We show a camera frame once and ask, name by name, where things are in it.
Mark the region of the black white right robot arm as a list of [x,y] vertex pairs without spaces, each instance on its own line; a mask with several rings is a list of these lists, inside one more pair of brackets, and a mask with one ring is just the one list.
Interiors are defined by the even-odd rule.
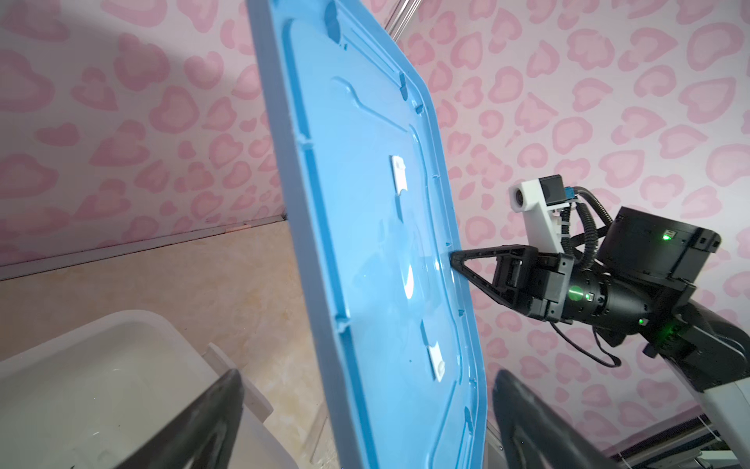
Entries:
[[616,215],[586,203],[562,208],[581,220],[562,246],[459,250],[450,263],[494,302],[553,328],[590,326],[601,365],[618,367],[613,348],[644,338],[693,389],[705,414],[742,464],[749,461],[749,336],[693,300],[695,282],[720,236],[631,208]]

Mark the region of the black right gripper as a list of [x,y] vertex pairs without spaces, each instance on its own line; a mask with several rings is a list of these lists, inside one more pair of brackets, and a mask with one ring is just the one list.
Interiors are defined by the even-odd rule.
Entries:
[[564,253],[502,245],[452,252],[450,265],[495,303],[541,322],[582,322],[630,335],[654,315],[654,301],[646,291],[583,270]]

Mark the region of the blue plastic bin lid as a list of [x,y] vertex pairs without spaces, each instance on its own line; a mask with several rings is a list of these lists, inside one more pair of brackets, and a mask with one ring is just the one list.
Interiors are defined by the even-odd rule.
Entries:
[[479,468],[488,389],[436,108],[357,1],[247,5],[345,468]]

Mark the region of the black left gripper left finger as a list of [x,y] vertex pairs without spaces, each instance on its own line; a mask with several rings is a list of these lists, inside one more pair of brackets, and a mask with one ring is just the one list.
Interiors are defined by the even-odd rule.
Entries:
[[240,373],[230,369],[119,467],[227,468],[243,398]]

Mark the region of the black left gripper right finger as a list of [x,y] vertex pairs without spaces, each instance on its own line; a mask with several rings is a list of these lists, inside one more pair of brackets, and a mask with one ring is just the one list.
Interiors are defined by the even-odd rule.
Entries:
[[495,377],[492,404],[510,468],[615,468],[513,373]]

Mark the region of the white plastic storage bin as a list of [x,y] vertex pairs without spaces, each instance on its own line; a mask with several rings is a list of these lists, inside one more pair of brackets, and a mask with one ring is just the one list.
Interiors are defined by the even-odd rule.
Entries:
[[114,468],[236,365],[122,311],[1,363],[4,468]]

